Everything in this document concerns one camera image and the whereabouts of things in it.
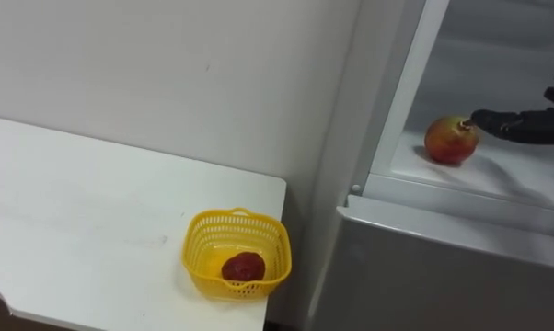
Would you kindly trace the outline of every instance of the red apple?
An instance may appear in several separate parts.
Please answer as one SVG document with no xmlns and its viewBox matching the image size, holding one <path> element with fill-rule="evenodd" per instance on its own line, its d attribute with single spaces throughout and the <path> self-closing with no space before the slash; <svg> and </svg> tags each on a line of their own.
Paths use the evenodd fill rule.
<svg viewBox="0 0 554 331">
<path fill-rule="evenodd" d="M 228 259 L 222 266 L 225 280 L 262 280 L 265 276 L 265 261 L 257 253 L 243 252 Z"/>
<path fill-rule="evenodd" d="M 458 116 L 436 120 L 424 137 L 424 146 L 432 160 L 447 165 L 459 164 L 470 157 L 478 142 L 476 128 Z"/>
</svg>

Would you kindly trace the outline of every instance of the table top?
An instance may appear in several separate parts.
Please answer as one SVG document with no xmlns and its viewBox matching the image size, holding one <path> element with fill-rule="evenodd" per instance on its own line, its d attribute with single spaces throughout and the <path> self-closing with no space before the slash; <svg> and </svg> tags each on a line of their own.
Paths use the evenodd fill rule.
<svg viewBox="0 0 554 331">
<path fill-rule="evenodd" d="M 260 331 L 267 302 L 212 302 L 180 263 L 190 219 L 281 219 L 276 177 L 0 120 L 0 298 L 76 330 Z"/>
</svg>

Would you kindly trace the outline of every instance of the red fruit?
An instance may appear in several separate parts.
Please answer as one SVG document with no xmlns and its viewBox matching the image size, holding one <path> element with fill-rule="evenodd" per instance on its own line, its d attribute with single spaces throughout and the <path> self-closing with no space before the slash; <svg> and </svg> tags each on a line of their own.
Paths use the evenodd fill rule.
<svg viewBox="0 0 554 331">
<path fill-rule="evenodd" d="M 262 280 L 265 276 L 265 261 L 257 253 L 244 252 L 228 259 L 222 266 L 225 280 Z"/>
<path fill-rule="evenodd" d="M 431 124 L 424 137 L 424 146 L 432 160 L 454 165 L 470 157 L 476 150 L 479 137 L 465 118 L 447 116 Z"/>
</svg>

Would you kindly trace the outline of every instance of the yellow basket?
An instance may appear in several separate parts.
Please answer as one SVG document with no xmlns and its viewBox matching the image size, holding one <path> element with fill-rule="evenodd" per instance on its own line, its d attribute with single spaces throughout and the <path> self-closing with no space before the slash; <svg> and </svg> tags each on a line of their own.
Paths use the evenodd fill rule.
<svg viewBox="0 0 554 331">
<path fill-rule="evenodd" d="M 255 252 L 262 257 L 263 280 L 222 278 L 224 263 L 241 252 Z M 231 301 L 268 296 L 292 269 L 289 237 L 283 225 L 244 208 L 204 211 L 195 216 L 183 243 L 182 261 L 203 295 Z"/>
</svg>

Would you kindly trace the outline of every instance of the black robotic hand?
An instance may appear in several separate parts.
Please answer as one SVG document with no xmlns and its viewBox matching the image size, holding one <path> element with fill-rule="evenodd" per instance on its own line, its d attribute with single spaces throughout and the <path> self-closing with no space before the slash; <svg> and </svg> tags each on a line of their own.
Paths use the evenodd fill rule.
<svg viewBox="0 0 554 331">
<path fill-rule="evenodd" d="M 554 87 L 545 90 L 545 98 L 554 103 Z M 470 120 L 483 131 L 515 143 L 554 144 L 554 108 L 498 112 L 476 110 Z"/>
</svg>

